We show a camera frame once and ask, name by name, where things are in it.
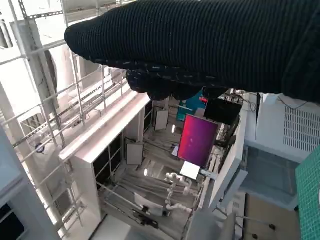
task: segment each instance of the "black monitor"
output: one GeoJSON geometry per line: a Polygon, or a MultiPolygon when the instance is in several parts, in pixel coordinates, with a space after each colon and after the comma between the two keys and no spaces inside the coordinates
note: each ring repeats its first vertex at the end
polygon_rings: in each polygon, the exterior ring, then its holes
{"type": "Polygon", "coordinates": [[[242,105],[222,100],[211,99],[206,104],[204,117],[217,123],[232,125],[240,113],[242,105]]]}

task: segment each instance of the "magenta display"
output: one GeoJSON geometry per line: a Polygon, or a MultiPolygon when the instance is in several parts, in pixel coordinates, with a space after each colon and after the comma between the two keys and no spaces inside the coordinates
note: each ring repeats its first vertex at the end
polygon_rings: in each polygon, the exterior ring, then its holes
{"type": "Polygon", "coordinates": [[[178,158],[203,168],[209,159],[218,127],[216,123],[186,115],[178,158]]]}

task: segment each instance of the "monitor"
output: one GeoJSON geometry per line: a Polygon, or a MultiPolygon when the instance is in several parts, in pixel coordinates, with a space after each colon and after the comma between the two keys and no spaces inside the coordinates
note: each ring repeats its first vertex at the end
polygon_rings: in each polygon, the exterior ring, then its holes
{"type": "Polygon", "coordinates": [[[209,160],[219,125],[193,115],[186,115],[178,158],[203,168],[209,160]]]}
{"type": "Polygon", "coordinates": [[[242,105],[222,99],[210,99],[206,104],[204,117],[214,122],[232,125],[241,111],[242,105]]]}

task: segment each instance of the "white floor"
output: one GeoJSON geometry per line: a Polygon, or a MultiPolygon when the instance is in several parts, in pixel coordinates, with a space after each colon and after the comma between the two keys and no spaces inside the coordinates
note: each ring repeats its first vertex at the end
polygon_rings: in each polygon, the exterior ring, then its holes
{"type": "Polygon", "coordinates": [[[300,240],[299,217],[295,211],[247,195],[246,217],[274,224],[277,229],[274,232],[267,225],[246,221],[244,240],[253,240],[252,234],[257,234],[259,240],[300,240]]]}

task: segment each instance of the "ventilation grille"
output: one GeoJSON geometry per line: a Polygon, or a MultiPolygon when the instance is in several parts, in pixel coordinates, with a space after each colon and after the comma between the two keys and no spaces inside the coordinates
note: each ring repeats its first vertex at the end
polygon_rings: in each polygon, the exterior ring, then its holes
{"type": "Polygon", "coordinates": [[[320,145],[320,116],[286,106],[283,144],[311,153],[320,145]]]}

